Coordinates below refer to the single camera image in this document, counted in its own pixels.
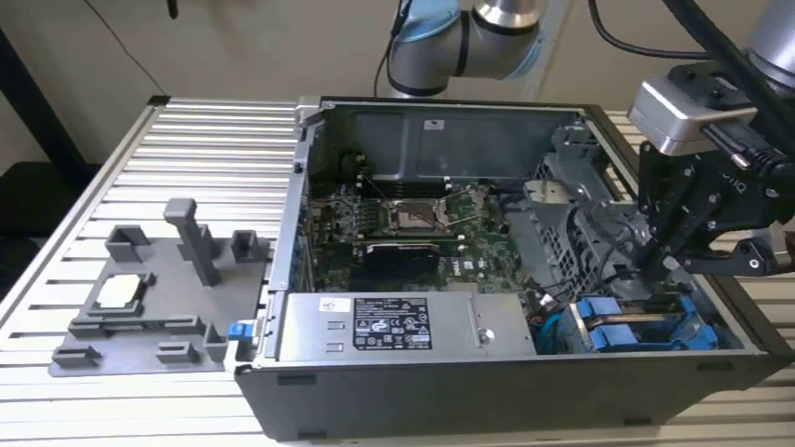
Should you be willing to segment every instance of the white wall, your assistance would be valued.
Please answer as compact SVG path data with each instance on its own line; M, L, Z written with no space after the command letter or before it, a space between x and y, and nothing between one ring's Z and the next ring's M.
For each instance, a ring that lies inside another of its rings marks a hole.
M673 62L609 47L592 31L585 0L569 2L545 75L535 73L527 83L455 79L449 98L531 100L528 86L540 86L540 101L625 108L640 79ZM301 94L371 94L396 1L180 0L177 20L169 19L164 0L92 3L168 94L293 100ZM765 2L699 3L744 41ZM659 0L600 0L600 5L605 24L621 38L695 48ZM0 26L74 143L92 161L101 161L156 93L152 82L81 0L0 0Z

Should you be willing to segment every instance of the screw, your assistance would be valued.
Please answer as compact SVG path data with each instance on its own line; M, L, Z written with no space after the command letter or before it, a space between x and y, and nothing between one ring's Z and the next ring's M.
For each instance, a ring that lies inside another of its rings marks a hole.
M732 162L736 165L736 167L741 170L747 170L749 167L748 160L743 158L743 156L740 156L739 154L732 155Z

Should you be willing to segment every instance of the motherboard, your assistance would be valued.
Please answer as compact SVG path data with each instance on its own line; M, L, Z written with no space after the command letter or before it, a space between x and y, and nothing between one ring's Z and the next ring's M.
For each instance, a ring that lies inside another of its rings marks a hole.
M485 180L407 190L360 176L311 200L316 291L525 291L493 192Z

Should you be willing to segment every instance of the sticker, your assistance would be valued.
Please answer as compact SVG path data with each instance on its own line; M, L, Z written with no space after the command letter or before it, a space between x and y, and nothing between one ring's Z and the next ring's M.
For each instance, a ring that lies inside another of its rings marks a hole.
M320 312L351 312L351 298L320 298Z
M432 349L425 298L355 298L352 318L360 351Z
M444 120L443 119L427 119L423 122L423 129L424 130L444 130Z

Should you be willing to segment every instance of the open computer tower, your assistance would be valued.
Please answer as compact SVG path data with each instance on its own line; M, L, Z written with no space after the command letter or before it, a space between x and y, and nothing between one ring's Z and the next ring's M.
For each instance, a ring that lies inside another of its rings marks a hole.
M657 425L792 361L733 278L633 268L637 156L597 107L297 110L234 371L271 438Z

